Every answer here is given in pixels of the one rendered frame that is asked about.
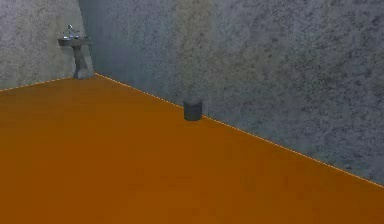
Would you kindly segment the dark green cylindrical trash can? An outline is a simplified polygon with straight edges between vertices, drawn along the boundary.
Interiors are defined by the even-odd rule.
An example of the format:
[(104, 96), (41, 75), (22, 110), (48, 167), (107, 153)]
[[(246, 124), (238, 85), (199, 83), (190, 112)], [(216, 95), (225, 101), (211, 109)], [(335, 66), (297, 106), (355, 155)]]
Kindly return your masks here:
[(184, 119), (198, 121), (202, 117), (202, 100), (199, 98), (187, 98), (183, 101)]

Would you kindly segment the silver sink faucet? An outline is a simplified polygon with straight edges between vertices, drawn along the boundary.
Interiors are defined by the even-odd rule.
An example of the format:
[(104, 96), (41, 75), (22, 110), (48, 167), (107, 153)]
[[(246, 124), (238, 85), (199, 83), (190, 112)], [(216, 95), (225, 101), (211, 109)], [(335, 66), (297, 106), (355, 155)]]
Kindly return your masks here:
[(67, 29), (63, 32), (64, 39), (78, 39), (80, 31), (75, 30), (72, 24), (67, 26)]

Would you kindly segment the grey pedestal sink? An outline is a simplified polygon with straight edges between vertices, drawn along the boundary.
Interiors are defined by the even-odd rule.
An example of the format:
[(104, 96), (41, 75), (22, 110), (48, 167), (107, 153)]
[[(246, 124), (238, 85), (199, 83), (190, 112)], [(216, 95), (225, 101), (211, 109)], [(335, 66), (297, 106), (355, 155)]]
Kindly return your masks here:
[(59, 38), (58, 44), (61, 47), (71, 47), (75, 59), (75, 72), (73, 77), (75, 79), (85, 79), (93, 75), (86, 64), (85, 56), (82, 52), (82, 47), (89, 45), (91, 39), (89, 37), (75, 37), (75, 38)]

